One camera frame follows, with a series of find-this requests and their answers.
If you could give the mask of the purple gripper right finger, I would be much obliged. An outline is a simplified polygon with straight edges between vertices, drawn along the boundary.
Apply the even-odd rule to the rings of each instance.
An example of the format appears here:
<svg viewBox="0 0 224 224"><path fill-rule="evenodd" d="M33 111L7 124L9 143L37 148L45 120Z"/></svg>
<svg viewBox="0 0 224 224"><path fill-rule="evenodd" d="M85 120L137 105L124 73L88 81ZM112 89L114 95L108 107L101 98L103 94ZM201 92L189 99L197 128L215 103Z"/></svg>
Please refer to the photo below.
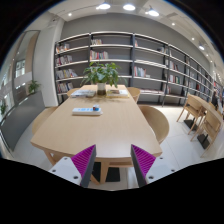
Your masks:
<svg viewBox="0 0 224 224"><path fill-rule="evenodd" d="M136 145L131 145L131 157L138 186L143 187L147 184L146 175L155 162L156 157Z"/></svg>

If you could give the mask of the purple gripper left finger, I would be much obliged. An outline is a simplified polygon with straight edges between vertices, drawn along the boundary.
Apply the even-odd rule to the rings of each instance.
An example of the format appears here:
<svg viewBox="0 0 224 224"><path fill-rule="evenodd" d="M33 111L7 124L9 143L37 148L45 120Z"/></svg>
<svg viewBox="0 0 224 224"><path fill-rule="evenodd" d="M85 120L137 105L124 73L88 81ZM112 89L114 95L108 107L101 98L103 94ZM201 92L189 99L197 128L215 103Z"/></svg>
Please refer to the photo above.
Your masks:
<svg viewBox="0 0 224 224"><path fill-rule="evenodd" d="M96 157L96 145L92 145L74 155L71 160L79 173L82 180L80 185L87 188L90 182L94 162Z"/></svg>

